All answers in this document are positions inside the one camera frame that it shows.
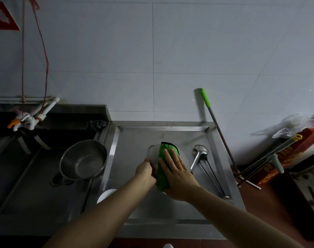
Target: brown floor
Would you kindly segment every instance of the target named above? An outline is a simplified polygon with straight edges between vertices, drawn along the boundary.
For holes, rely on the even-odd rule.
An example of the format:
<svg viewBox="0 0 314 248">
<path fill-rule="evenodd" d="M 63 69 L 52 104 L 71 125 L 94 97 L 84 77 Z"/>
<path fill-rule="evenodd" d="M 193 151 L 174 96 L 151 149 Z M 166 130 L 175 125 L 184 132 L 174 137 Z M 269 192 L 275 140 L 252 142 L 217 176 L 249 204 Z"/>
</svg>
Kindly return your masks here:
<svg viewBox="0 0 314 248">
<path fill-rule="evenodd" d="M 294 226 L 290 215 L 279 201 L 269 183 L 258 190 L 248 184 L 240 189 L 246 210 L 263 221 L 269 223 L 283 233 L 295 239 L 306 248 L 314 248 L 314 241 L 306 241 Z M 227 240 L 199 240 L 199 239 L 129 239 L 116 238 L 109 247 L 117 248 L 162 248 L 170 243 L 174 248 L 234 248 Z"/>
</svg>

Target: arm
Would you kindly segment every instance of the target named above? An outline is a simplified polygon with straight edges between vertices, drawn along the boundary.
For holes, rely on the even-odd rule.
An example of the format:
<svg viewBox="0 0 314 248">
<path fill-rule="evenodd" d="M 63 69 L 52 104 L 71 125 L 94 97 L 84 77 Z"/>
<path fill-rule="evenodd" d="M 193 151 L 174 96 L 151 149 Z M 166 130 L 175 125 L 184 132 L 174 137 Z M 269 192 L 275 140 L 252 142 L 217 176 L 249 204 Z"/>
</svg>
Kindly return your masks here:
<svg viewBox="0 0 314 248">
<path fill-rule="evenodd" d="M 164 161 L 159 159 L 170 187 L 165 193 L 173 199 L 192 204 L 234 245 L 245 248 L 302 247 L 274 227 L 200 187 L 174 150 L 174 161 L 167 151 L 164 153 L 170 166 L 169 169 Z"/>
<path fill-rule="evenodd" d="M 56 233 L 47 247 L 108 247 L 118 230 L 156 183 L 152 168 L 145 160 L 135 176 L 116 192 Z"/>
</svg>

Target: green cleaning cloth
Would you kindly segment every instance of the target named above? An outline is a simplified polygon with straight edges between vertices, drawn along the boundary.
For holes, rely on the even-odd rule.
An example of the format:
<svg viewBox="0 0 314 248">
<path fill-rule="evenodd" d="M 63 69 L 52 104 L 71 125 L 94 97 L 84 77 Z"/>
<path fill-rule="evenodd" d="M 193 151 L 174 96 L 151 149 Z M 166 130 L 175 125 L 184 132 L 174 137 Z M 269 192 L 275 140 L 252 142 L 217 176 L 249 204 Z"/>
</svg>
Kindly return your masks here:
<svg viewBox="0 0 314 248">
<path fill-rule="evenodd" d="M 171 154 L 171 149 L 174 149 L 176 151 L 176 155 L 179 155 L 179 150 L 172 143 L 162 142 L 160 144 L 158 158 L 161 157 L 164 160 L 164 162 L 166 163 L 166 165 L 168 166 L 167 161 L 165 159 L 165 155 L 164 155 L 164 149 L 167 149 L 167 151 L 170 154 L 172 159 L 173 159 L 173 157 Z M 158 161 L 158 170 L 157 170 L 157 188 L 161 192 L 164 191 L 164 189 L 169 188 L 167 177 L 166 177 L 162 167 L 160 166 L 159 161 Z"/>
</svg>

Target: person's left hand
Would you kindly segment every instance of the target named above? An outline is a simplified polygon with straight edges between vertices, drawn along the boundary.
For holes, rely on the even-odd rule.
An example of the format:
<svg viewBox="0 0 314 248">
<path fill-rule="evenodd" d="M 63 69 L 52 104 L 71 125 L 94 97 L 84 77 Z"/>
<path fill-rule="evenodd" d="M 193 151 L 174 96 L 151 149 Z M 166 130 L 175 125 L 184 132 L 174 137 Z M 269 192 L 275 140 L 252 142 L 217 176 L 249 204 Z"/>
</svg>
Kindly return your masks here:
<svg viewBox="0 0 314 248">
<path fill-rule="evenodd" d="M 136 167 L 135 176 L 146 179 L 149 185 L 153 186 L 156 183 L 156 179 L 152 176 L 152 167 L 148 158 L 144 159 L 144 162 Z"/>
</svg>

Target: red cord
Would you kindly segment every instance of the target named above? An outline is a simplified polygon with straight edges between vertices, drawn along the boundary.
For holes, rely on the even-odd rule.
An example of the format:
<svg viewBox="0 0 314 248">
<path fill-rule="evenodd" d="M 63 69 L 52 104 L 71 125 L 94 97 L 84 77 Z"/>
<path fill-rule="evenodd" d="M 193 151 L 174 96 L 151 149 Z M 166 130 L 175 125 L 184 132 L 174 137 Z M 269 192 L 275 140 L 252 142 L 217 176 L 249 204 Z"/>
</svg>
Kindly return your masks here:
<svg viewBox="0 0 314 248">
<path fill-rule="evenodd" d="M 43 37 L 42 37 L 41 30 L 40 30 L 39 22 L 38 22 L 38 17 L 36 16 L 36 11 L 35 11 L 35 7 L 34 7 L 33 3 L 31 3 L 31 6 L 32 6 L 33 13 L 34 13 L 34 16 L 35 16 L 36 25 L 38 26 L 38 30 L 39 30 L 39 33 L 40 33 L 40 37 L 41 37 L 41 41 L 42 41 L 42 45 L 43 45 L 43 50 L 44 50 L 45 62 L 46 62 L 46 64 L 47 64 L 47 68 L 46 68 L 46 71 L 45 71 L 45 91 L 44 91 L 44 99 L 43 99 L 42 108 L 41 108 L 41 110 L 40 110 L 40 112 L 41 112 L 42 109 L 43 109 L 43 105 L 44 105 L 44 103 L 45 103 L 45 98 L 46 98 L 46 96 L 47 96 L 49 61 L 48 61 L 48 57 L 47 57 L 47 52 L 46 52 L 46 50 L 45 50 L 45 45 L 44 45 L 44 41 L 43 41 Z"/>
<path fill-rule="evenodd" d="M 25 0 L 23 0 L 23 19 L 22 19 L 22 38 L 21 38 L 21 44 L 22 44 L 22 65 L 21 65 L 21 101 L 24 104 L 25 103 L 25 97 L 24 97 L 24 52 L 25 52 L 25 44 L 24 44 L 24 32 L 25 32 Z"/>
</svg>

